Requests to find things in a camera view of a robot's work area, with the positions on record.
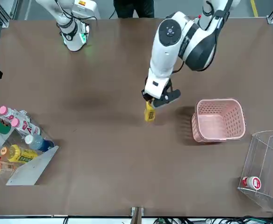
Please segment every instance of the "white bottle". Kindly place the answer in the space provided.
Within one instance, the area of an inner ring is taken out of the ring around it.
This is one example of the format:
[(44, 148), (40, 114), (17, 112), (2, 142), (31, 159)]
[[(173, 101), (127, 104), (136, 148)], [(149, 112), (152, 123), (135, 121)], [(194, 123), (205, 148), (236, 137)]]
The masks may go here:
[(19, 112), (18, 110), (11, 109), (6, 106), (0, 107), (0, 114), (4, 118), (8, 119), (9, 121), (13, 120), (14, 118), (18, 118), (18, 119), (22, 119), (22, 120), (26, 120), (26, 121), (30, 122), (29, 116), (27, 116), (24, 113)]
[(12, 125), (12, 127), (15, 127), (23, 135), (40, 134), (41, 133), (41, 130), (39, 127), (33, 125), (32, 123), (30, 123), (26, 120), (14, 118), (11, 121), (11, 125)]

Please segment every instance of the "pink bottle cap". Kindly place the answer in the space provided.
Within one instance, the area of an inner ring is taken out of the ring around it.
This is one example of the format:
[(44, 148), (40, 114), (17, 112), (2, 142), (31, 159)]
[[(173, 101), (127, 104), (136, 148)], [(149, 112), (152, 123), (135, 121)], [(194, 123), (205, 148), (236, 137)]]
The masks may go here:
[(20, 124), (20, 121), (18, 118), (14, 118), (11, 122), (12, 127), (18, 127)]
[(8, 109), (7, 109), (6, 106), (1, 106), (0, 107), (0, 114), (1, 115), (5, 115), (5, 114), (7, 114), (7, 112), (8, 112)]

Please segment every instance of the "yellow bottle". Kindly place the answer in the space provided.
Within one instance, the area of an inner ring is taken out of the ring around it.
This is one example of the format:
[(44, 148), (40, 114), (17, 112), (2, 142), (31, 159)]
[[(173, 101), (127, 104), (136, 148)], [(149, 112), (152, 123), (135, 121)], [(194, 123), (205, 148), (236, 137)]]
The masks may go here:
[(145, 121), (147, 122), (154, 121), (155, 119), (155, 110), (153, 109), (153, 107), (150, 105), (148, 101), (146, 101), (146, 109), (144, 111), (144, 115), (145, 115)]
[(3, 147), (0, 153), (9, 160), (9, 162), (27, 163), (38, 156), (37, 152), (31, 149), (19, 148), (18, 145), (11, 145), (8, 149)]

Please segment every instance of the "yellow stripe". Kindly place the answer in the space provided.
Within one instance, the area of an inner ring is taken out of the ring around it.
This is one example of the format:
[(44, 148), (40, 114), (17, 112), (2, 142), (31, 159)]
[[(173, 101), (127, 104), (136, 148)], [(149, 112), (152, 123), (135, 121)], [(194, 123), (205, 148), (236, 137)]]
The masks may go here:
[(257, 12), (257, 8), (256, 8), (256, 4), (255, 4), (254, 0), (251, 0), (251, 5), (252, 5), (252, 10), (253, 10), (254, 16), (258, 17), (258, 12)]

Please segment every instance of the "red and white can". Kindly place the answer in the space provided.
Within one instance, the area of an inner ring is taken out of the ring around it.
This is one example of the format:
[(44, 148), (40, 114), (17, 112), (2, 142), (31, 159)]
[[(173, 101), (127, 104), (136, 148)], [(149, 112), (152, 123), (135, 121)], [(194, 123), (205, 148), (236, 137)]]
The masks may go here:
[(242, 182), (244, 186), (253, 190), (259, 190), (261, 188), (261, 181), (256, 176), (245, 176)]

